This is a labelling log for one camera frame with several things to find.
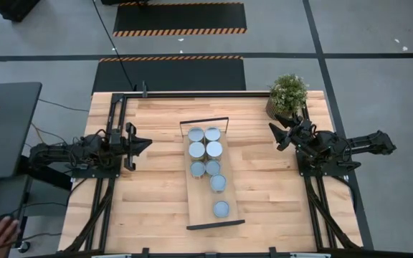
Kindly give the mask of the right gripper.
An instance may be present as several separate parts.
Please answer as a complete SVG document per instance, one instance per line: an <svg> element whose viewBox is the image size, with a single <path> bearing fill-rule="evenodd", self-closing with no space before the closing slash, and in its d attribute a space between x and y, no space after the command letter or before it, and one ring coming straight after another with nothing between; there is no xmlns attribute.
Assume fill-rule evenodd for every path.
<svg viewBox="0 0 413 258"><path fill-rule="evenodd" d="M301 116L287 118L276 115L275 117L284 128L290 128L288 132L281 130L272 123L269 124L279 151L285 150L290 145L290 142L299 149L318 147L318 139L314 133L316 125L312 124L310 120L304 119Z"/></svg>

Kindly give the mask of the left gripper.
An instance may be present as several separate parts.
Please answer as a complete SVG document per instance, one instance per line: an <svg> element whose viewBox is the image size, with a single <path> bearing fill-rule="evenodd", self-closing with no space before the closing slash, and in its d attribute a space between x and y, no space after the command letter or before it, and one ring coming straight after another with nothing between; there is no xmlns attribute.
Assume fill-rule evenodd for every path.
<svg viewBox="0 0 413 258"><path fill-rule="evenodd" d="M127 137L122 136L121 129L112 129L110 133L110 152L114 156L125 156L123 166L129 171L134 171L136 165L133 162L134 155L139 156L153 141L147 138L135 137L135 144L133 143L133 136L135 135L136 127L132 123L125 124L125 131Z"/></svg>

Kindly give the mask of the yellow and blue label can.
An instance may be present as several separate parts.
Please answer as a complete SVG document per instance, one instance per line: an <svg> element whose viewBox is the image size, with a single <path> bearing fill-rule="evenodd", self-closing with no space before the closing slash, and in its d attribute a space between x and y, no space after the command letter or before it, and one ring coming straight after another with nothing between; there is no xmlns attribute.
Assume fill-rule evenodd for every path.
<svg viewBox="0 0 413 258"><path fill-rule="evenodd" d="M189 129L187 137L190 143L204 142L204 131L200 127L192 127Z"/></svg>

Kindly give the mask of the green oranges can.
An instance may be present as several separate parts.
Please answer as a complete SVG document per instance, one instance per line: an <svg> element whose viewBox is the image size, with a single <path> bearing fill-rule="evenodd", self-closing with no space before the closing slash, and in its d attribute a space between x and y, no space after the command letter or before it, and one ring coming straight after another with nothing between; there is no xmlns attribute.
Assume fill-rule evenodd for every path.
<svg viewBox="0 0 413 258"><path fill-rule="evenodd" d="M206 149L202 142L193 142L189 145L188 153L192 161L202 161L205 159Z"/></svg>

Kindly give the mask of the red white tomato can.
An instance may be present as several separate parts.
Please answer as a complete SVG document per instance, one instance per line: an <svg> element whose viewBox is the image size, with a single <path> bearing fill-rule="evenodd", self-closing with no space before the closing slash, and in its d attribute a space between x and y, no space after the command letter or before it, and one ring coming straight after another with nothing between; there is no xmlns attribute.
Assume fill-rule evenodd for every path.
<svg viewBox="0 0 413 258"><path fill-rule="evenodd" d="M195 179L200 179L206 173L206 168L203 162L201 161L194 161L190 165L190 173L191 176Z"/></svg>

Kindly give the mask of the yellow and teal label can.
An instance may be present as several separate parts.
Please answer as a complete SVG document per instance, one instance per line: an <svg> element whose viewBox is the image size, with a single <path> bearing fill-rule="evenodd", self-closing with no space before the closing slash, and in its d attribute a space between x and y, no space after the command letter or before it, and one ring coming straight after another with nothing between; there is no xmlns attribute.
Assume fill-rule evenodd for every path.
<svg viewBox="0 0 413 258"><path fill-rule="evenodd" d="M208 127L204 131L204 137L206 142L211 142L211 141L219 141L221 138L221 130L218 127Z"/></svg>

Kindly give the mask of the peaches can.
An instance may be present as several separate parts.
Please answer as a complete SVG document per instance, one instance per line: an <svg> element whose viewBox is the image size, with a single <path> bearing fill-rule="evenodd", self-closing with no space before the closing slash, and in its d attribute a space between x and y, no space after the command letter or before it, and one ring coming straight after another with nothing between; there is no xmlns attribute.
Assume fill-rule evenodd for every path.
<svg viewBox="0 0 413 258"><path fill-rule="evenodd" d="M206 154L209 159L220 161L223 154L222 144L218 141L210 141L206 145Z"/></svg>

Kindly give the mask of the green dotted peas can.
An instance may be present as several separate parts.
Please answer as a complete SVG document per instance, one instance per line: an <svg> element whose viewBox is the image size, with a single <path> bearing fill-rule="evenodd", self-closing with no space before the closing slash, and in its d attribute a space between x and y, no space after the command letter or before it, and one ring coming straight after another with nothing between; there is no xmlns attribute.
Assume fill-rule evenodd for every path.
<svg viewBox="0 0 413 258"><path fill-rule="evenodd" d="M210 176L215 176L221 173L221 164L219 161L210 160L205 163L206 173Z"/></svg>

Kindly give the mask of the white teal can red print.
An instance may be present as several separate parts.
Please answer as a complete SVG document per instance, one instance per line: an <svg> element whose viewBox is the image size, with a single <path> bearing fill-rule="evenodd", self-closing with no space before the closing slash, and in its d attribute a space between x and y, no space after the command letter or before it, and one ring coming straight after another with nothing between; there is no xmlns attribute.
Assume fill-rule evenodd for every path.
<svg viewBox="0 0 413 258"><path fill-rule="evenodd" d="M213 175L210 178L210 186L214 193L222 193L227 186L227 179L222 174Z"/></svg>

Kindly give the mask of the small teal fish can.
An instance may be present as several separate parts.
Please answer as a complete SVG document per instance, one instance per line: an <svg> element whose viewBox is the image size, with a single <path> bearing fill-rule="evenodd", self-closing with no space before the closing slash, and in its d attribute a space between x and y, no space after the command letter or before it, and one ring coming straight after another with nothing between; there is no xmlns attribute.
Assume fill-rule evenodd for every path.
<svg viewBox="0 0 413 258"><path fill-rule="evenodd" d="M229 216L229 204L226 201L217 201L213 205L213 213L217 218Z"/></svg>

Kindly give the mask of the potted plant slatted pot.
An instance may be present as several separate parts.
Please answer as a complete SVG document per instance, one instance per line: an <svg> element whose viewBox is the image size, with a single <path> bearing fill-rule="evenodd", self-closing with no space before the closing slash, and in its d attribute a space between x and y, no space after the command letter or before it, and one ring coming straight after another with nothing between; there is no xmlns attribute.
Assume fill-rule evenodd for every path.
<svg viewBox="0 0 413 258"><path fill-rule="evenodd" d="M279 76L270 86L265 111L273 120L292 117L305 105L308 86L296 74Z"/></svg>

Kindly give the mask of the black hazard-striped floor mat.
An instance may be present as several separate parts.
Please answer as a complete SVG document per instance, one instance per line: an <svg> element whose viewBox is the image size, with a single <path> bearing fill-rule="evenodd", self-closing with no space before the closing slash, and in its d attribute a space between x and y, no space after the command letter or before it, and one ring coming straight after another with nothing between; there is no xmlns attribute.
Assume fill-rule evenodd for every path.
<svg viewBox="0 0 413 258"><path fill-rule="evenodd" d="M239 55L178 55L103 58L93 92L242 91L246 89Z"/></svg>
<svg viewBox="0 0 413 258"><path fill-rule="evenodd" d="M244 34L245 6L240 2L123 3L114 37Z"/></svg>

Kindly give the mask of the black box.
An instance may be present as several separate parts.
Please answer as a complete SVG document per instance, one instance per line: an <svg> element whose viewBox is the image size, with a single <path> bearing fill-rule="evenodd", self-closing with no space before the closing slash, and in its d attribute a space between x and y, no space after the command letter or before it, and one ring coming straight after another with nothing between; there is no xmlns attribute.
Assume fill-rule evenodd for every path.
<svg viewBox="0 0 413 258"><path fill-rule="evenodd" d="M21 22L40 0L0 0L0 15L12 22Z"/></svg>

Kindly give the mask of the black aluminium table frame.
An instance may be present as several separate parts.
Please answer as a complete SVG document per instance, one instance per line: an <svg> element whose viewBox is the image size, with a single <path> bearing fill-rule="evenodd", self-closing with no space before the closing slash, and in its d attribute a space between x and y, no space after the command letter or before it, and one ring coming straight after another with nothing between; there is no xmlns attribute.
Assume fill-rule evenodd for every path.
<svg viewBox="0 0 413 258"><path fill-rule="evenodd" d="M329 177L306 179L298 170L294 148L277 150L265 112L267 99L263 91L152 92L148 97L129 92L94 94L86 133L129 122L140 137L153 143L135 159L136 170L122 170L116 179L91 178L73 192L59 248L72 244L107 187L113 188L113 197L87 247L108 254L220 257L339 247L341 243L309 202L308 187L317 190L350 240L361 245L348 187ZM238 213L245 223L188 230L179 123L223 117L229 118L229 158Z"/></svg>

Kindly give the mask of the wooden shelf black metal frame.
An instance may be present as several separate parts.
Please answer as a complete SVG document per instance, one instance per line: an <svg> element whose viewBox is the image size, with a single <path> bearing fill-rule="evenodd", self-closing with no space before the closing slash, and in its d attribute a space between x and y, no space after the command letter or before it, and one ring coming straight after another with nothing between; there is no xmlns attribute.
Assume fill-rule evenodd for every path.
<svg viewBox="0 0 413 258"><path fill-rule="evenodd" d="M245 220L239 217L236 188L234 186L233 169L229 158L229 148L227 143L227 129L229 118L207 118L200 120L185 120L179 123L181 136L184 144L184 166L186 174L186 190L188 198L189 223L186 226L188 230L211 229L223 226L235 226L245 223ZM200 127L205 131L208 127L218 127L221 130L221 138L218 142L222 144L223 154L219 161L221 164L221 173L227 179L227 186L222 193L214 193L210 186L211 176L204 174L200 179L191 176L190 165L192 162L188 153L189 139L188 131L192 127ZM207 152L205 163L209 159ZM213 213L213 205L217 201L226 201L229 204L229 216L217 218Z"/></svg>

